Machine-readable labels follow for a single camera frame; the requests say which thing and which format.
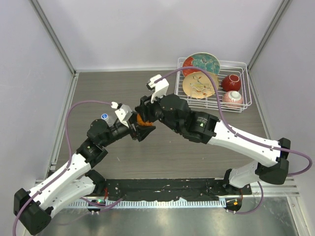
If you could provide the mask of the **orange juice bottle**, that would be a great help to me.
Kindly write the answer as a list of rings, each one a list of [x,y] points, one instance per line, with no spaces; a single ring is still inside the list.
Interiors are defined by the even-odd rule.
[[[137,114],[136,116],[136,120],[137,120],[137,124],[140,125],[140,126],[153,126],[154,123],[153,122],[149,122],[149,121],[143,121],[140,114]]]

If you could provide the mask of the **clear plastic water bottle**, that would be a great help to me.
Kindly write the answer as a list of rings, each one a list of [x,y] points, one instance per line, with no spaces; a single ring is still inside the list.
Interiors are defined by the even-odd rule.
[[[115,122],[115,119],[113,118],[113,116],[111,115],[108,115],[107,113],[104,113],[101,115],[101,119],[106,121],[106,123],[109,125],[109,126],[112,126]]]

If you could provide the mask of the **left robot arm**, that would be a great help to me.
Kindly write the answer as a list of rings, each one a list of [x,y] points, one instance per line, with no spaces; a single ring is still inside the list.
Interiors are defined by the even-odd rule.
[[[153,125],[142,125],[133,114],[126,124],[113,125],[96,119],[87,131],[87,139],[71,153],[69,160],[43,182],[14,194],[14,225],[20,222],[33,236],[43,231],[69,203],[92,194],[100,196],[105,189],[105,178],[93,168],[107,155],[108,145],[125,136],[142,141],[153,130]]]

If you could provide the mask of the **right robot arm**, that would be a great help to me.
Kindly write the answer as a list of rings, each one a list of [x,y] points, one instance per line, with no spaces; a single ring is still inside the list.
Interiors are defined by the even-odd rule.
[[[135,111],[144,122],[158,120],[191,142],[224,147],[253,159],[225,172],[222,188],[227,194],[260,180],[282,185],[288,176],[288,152],[280,150],[290,145],[285,138],[273,141],[233,129],[216,116],[191,110],[186,100],[174,94],[156,101],[144,96]]]

